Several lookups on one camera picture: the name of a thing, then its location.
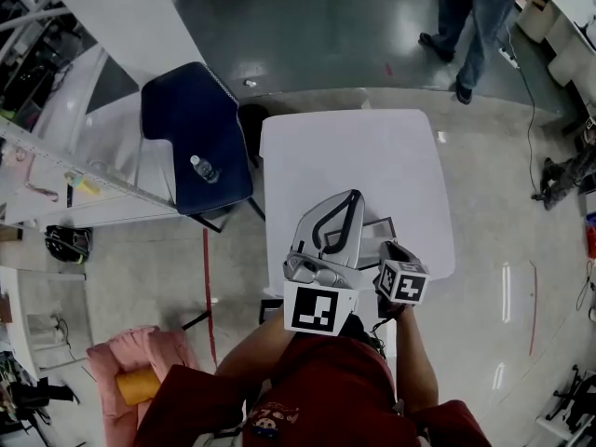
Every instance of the chair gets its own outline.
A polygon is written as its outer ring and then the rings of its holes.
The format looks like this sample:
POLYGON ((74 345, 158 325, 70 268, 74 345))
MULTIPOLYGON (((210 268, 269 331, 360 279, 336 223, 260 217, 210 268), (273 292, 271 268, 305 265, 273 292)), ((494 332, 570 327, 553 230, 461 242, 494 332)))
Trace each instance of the chair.
POLYGON ((586 445, 585 437, 596 437, 596 372, 580 373, 575 364, 564 391, 552 393, 557 400, 554 408, 536 418, 536 423, 563 440, 559 445, 586 445))
POLYGON ((107 447, 131 447, 137 428, 151 404, 147 400, 128 406, 118 389, 117 374, 151 366, 159 381, 163 381, 174 364, 198 369, 184 332, 162 332, 157 326, 122 332, 107 343, 91 347, 87 354, 102 400, 107 447))
POLYGON ((187 63, 147 83, 141 91, 141 127, 146 139, 171 142, 176 179, 176 209, 208 228, 221 228, 201 214, 230 208, 252 199, 252 179, 246 144, 237 118, 238 102, 228 88, 199 62, 187 63), (217 183, 207 183, 190 163, 207 159, 220 171, 217 183))

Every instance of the hand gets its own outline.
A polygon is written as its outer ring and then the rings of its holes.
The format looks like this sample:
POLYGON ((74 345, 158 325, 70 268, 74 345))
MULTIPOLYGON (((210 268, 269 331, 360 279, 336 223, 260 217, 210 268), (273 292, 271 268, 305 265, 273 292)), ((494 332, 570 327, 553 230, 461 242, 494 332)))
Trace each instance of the hand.
POLYGON ((377 306, 378 306, 378 317, 379 318, 400 318, 401 314, 408 308, 412 308, 411 305, 404 303, 390 302, 387 298, 377 292, 377 306))

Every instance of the water bottle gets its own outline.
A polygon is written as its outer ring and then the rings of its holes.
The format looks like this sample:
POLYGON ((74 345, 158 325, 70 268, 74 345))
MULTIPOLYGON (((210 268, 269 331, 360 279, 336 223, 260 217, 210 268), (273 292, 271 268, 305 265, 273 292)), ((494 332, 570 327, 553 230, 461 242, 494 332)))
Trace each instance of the water bottle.
POLYGON ((195 172, 200 175, 207 183, 216 183, 220 178, 220 171, 214 169, 207 159, 201 159, 199 156, 192 156, 190 163, 195 168, 195 172))

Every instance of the person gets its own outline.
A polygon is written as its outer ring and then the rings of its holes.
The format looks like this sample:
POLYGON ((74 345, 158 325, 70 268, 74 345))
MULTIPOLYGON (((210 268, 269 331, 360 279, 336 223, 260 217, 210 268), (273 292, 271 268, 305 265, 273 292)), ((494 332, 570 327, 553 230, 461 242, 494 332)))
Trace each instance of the person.
POLYGON ((490 447, 464 402, 439 405, 413 309, 402 306, 391 315, 395 383, 355 315, 339 336, 322 336, 285 331, 281 308, 214 375, 173 366, 134 445, 490 447))
POLYGON ((505 23, 515 0, 439 0, 439 32, 421 33, 421 45, 435 50, 445 61, 454 59, 455 45, 472 12, 474 35, 466 61, 455 79, 455 95, 463 104, 470 104, 472 91, 478 84, 491 56, 496 36, 505 23))
POLYGON ((582 149, 573 157, 555 163, 547 157, 542 167, 540 193, 532 195, 551 210, 578 187, 585 177, 596 172, 596 129, 588 128, 582 133, 582 149))

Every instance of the jeans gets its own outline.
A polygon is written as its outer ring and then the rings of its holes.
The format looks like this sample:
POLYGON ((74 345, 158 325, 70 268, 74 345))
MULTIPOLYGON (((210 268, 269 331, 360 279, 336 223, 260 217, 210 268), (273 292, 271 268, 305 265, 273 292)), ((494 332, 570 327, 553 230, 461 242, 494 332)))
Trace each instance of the jeans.
POLYGON ((466 62, 457 75, 459 83, 473 89, 484 73, 496 35, 505 23, 514 0, 439 0, 439 32, 432 36, 435 45, 453 52, 464 29, 470 10, 474 21, 474 37, 466 62))

